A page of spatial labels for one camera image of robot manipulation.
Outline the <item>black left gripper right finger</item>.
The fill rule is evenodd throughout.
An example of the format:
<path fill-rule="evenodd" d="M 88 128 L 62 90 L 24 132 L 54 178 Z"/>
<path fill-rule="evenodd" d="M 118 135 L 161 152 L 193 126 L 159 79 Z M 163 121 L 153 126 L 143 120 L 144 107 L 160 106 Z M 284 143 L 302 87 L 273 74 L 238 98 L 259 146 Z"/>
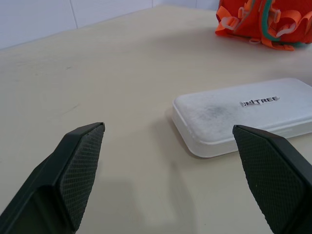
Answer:
<path fill-rule="evenodd" d="M 312 234 L 312 165 L 283 137 L 233 127 L 251 193 L 273 234 Z"/>

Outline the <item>white Unitree case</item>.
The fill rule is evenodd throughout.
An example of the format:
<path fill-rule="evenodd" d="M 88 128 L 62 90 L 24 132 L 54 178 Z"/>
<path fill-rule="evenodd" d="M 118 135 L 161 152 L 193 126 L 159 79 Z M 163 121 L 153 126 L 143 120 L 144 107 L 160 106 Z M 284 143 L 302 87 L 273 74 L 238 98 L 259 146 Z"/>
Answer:
<path fill-rule="evenodd" d="M 312 86 L 282 78 L 185 94 L 173 101 L 172 119 L 192 154 L 220 156 L 237 151 L 235 125 L 284 138 L 312 133 Z"/>

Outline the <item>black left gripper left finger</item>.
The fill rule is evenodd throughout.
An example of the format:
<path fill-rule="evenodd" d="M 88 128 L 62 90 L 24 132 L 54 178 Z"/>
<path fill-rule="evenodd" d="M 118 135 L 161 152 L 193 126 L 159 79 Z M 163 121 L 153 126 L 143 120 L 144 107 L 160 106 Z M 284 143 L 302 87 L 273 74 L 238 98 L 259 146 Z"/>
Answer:
<path fill-rule="evenodd" d="M 105 124 L 68 132 L 0 215 L 0 234 L 76 234 L 96 177 Z"/>

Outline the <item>orange fabric bag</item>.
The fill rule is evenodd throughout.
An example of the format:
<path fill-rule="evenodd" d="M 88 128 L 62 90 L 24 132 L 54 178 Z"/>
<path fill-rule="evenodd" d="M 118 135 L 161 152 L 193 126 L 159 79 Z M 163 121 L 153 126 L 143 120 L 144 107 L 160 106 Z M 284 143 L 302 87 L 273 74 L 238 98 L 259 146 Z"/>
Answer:
<path fill-rule="evenodd" d="M 312 44 L 312 0 L 220 0 L 216 18 L 218 36 L 282 51 Z"/>

